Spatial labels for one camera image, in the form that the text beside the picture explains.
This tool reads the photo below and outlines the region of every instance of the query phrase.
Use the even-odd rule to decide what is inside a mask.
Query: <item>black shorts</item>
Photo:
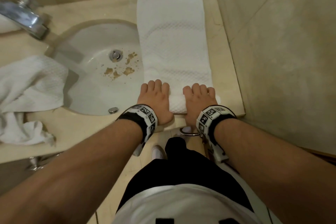
[[[219,192],[253,212],[245,191],[232,175],[202,154],[188,150],[183,138],[170,138],[165,151],[167,159],[154,159],[134,175],[128,183],[117,211],[128,199],[146,189],[188,183]]]

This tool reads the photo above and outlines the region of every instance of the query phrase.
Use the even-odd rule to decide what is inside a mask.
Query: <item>sink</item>
[[[101,116],[137,103],[144,69],[136,24],[112,20],[75,26],[48,56],[69,68],[64,106],[70,110]]]

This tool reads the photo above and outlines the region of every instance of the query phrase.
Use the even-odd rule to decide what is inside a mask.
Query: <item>chrome faucet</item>
[[[32,37],[42,40],[49,29],[44,25],[45,19],[33,12],[37,7],[35,0],[18,0],[17,3],[0,0],[0,14],[14,21]]]

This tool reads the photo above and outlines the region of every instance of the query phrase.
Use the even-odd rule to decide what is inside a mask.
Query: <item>folded towel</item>
[[[169,83],[170,111],[186,113],[183,87],[212,87],[203,0],[138,0],[136,16],[145,82]]]
[[[68,69],[55,60],[31,56],[0,68],[0,141],[30,145],[52,144],[53,135],[40,121],[23,123],[23,112],[55,109],[63,105]]]

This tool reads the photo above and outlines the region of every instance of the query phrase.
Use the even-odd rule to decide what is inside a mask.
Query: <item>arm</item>
[[[216,104],[213,88],[185,87],[189,125]],[[215,139],[260,199],[284,223],[334,223],[336,168],[240,120],[215,128]]]
[[[169,85],[141,86],[138,104],[147,104],[160,124],[172,120]],[[0,223],[86,223],[110,192],[142,140],[140,126],[117,120],[67,150],[0,198]]]

